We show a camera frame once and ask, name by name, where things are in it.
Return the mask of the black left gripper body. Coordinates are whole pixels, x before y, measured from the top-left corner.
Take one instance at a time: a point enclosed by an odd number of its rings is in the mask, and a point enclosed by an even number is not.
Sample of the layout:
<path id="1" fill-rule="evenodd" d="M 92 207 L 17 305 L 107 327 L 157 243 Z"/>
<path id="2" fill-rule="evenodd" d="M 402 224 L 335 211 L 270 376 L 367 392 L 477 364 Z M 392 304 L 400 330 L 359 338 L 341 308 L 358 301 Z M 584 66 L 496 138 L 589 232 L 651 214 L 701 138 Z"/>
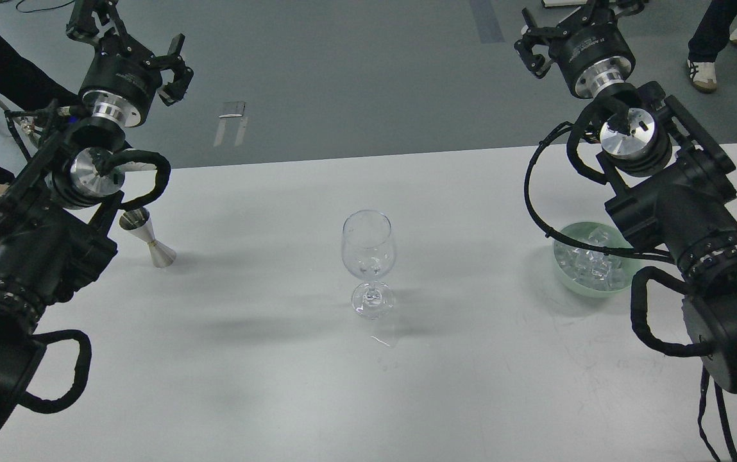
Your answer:
<path id="1" fill-rule="evenodd" d="M 89 107 L 102 94 L 123 99 L 124 107 L 130 108 L 124 113 L 124 125 L 133 128 L 146 122 L 162 79 L 160 71 L 146 67 L 146 62 L 154 57 L 151 50 L 131 36 L 126 41 L 128 47 L 123 49 L 117 34 L 99 38 L 79 96 Z"/>

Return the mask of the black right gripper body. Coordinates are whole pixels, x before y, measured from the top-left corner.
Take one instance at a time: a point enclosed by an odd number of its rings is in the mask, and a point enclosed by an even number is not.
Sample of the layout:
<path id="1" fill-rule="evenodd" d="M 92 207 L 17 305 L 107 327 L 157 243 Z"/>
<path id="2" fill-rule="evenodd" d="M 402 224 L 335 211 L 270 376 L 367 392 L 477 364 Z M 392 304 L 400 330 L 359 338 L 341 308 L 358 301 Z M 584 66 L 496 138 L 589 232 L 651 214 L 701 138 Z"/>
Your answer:
<path id="1" fill-rule="evenodd" d="M 623 83 L 636 65 L 617 24 L 594 24 L 564 41 L 555 58 L 570 94 L 592 99 L 614 83 Z"/>

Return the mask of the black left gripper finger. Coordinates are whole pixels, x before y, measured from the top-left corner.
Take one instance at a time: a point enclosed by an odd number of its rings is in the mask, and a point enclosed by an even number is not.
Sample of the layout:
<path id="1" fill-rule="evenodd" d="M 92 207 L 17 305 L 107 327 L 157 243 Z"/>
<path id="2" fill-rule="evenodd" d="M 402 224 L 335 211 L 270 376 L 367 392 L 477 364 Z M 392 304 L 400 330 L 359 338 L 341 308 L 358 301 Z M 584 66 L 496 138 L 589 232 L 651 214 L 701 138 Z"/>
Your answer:
<path id="1" fill-rule="evenodd" d="M 194 76 L 194 71 L 186 64 L 182 56 L 184 43 L 185 35 L 175 35 L 166 55 L 153 55 L 145 59 L 145 67 L 150 71 L 172 72 L 172 80 L 157 89 L 160 99 L 168 107 L 180 102 L 186 96 Z"/>
<path id="2" fill-rule="evenodd" d="M 65 27 L 69 39 L 96 46 L 99 33 L 113 30 L 122 38 L 126 34 L 124 21 L 117 6 L 119 1 L 72 1 L 72 12 Z"/>

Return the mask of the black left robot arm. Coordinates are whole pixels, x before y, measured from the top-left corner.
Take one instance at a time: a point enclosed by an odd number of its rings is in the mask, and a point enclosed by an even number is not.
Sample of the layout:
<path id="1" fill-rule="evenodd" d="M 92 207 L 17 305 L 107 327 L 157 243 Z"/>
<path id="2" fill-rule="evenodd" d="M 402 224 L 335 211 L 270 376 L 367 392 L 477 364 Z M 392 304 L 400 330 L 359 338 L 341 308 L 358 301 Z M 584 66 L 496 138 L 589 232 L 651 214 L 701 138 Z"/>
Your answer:
<path id="1" fill-rule="evenodd" d="M 0 197 L 0 430 L 17 406 L 57 413 L 89 380 L 92 343 L 80 330 L 36 333 L 46 308 L 68 302 L 116 256 L 114 220 L 148 219 L 171 177 L 161 154 L 128 148 L 155 96 L 184 98 L 194 72 L 185 37 L 158 55 L 127 32 L 115 1 L 77 1 L 66 34 L 93 47 L 77 99 L 7 111 L 31 118 L 37 151 Z"/>

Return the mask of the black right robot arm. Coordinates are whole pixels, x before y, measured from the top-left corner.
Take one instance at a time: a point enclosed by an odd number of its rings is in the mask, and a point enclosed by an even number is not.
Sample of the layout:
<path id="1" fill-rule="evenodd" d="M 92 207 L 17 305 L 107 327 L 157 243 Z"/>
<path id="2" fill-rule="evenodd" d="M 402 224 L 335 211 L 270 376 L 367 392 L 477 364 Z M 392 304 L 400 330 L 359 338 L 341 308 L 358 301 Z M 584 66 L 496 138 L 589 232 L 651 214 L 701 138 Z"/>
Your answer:
<path id="1" fill-rule="evenodd" d="M 631 327 L 647 348 L 668 357 L 699 357 L 699 417 L 715 392 L 732 461 L 725 393 L 737 394 L 737 220 L 727 204 L 737 192 L 734 162 L 696 118 L 658 82 L 627 81 L 636 61 L 618 29 L 643 1 L 586 1 L 555 26 L 538 26 L 529 9 L 514 48 L 539 79 L 558 65 L 570 94 L 586 99 L 575 122 L 556 126 L 530 158 L 523 197 L 545 237 L 629 259 L 673 264 L 680 278 L 658 267 L 639 269 L 631 283 Z M 540 155 L 562 134 L 576 172 L 609 185 L 606 213 L 627 242 L 608 248 L 568 237 L 545 223 L 530 199 Z"/>

